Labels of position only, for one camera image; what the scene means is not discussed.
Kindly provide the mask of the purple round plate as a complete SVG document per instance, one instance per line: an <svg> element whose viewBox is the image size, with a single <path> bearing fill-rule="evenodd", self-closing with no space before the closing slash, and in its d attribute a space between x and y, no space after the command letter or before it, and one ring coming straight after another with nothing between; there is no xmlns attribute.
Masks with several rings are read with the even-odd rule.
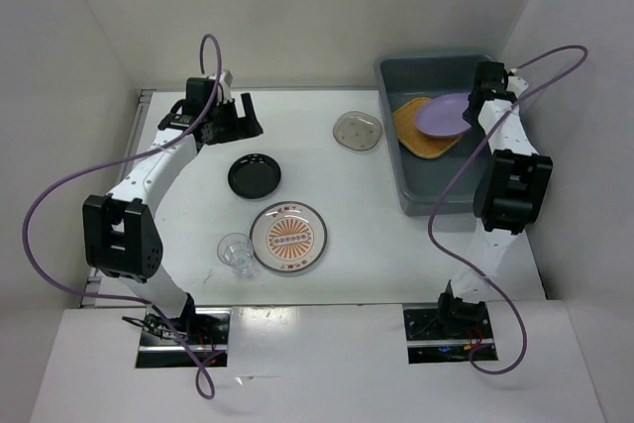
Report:
<svg viewBox="0 0 634 423"><path fill-rule="evenodd" d="M461 136L472 127L463 117L468 106L468 93L438 96L419 109L414 125L419 132L435 139Z"/></svg>

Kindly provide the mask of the woven bamboo pattern tray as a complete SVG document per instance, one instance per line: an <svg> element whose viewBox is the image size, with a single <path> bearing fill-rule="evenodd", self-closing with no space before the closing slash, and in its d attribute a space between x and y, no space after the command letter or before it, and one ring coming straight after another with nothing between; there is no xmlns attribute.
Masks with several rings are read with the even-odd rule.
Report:
<svg viewBox="0 0 634 423"><path fill-rule="evenodd" d="M418 112L431 98L414 98L392 113L392 120L399 143L420 159L437 159L455 146L462 136L433 138L421 133L415 125Z"/></svg>

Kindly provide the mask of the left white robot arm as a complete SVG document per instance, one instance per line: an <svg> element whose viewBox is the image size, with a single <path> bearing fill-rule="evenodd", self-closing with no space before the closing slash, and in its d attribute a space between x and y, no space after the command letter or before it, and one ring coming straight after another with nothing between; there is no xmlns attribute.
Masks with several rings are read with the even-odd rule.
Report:
<svg viewBox="0 0 634 423"><path fill-rule="evenodd" d="M263 133L250 94L243 94L239 114L231 84L228 70L189 78L184 98L160 121L150 149L119 184L105 195L89 196L82 206L88 264L156 306L165 315L163 332L178 344L195 337L198 320L193 298L162 264L155 216L174 181L204 147Z"/></svg>

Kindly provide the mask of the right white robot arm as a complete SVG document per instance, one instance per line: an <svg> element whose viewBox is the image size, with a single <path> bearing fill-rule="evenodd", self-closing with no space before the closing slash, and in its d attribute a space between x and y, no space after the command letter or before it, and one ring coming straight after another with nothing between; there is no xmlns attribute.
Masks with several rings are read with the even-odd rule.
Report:
<svg viewBox="0 0 634 423"><path fill-rule="evenodd" d="M448 282L439 296L435 326L456 337L483 319L482 299L506 250L525 227L536 221L553 169L524 131L517 99L528 84L501 62L482 61L463 118L485 132L490 160L476 187L476 228L467 269Z"/></svg>

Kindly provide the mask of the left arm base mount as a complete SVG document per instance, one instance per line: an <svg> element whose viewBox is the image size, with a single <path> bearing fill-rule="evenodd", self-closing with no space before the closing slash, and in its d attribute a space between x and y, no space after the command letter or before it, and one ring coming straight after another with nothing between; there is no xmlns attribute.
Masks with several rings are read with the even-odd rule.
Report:
<svg viewBox="0 0 634 423"><path fill-rule="evenodd" d="M202 323L194 331L186 333L176 323L174 327L197 359L201 362L207 361L207 367L224 368L228 360L231 309L201 307L196 309L196 313ZM144 318L124 316L122 320L141 330L136 360L137 369L175 369L195 366L177 341L175 334L158 316L152 314L147 314Z"/></svg>

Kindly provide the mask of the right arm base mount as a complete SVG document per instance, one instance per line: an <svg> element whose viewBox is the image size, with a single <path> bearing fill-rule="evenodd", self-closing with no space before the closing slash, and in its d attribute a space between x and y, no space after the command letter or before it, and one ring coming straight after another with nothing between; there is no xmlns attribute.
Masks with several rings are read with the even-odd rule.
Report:
<svg viewBox="0 0 634 423"><path fill-rule="evenodd" d="M461 363L475 351L475 361L497 361L486 304L454 294L448 282L435 304L404 305L402 309L408 362Z"/></svg>

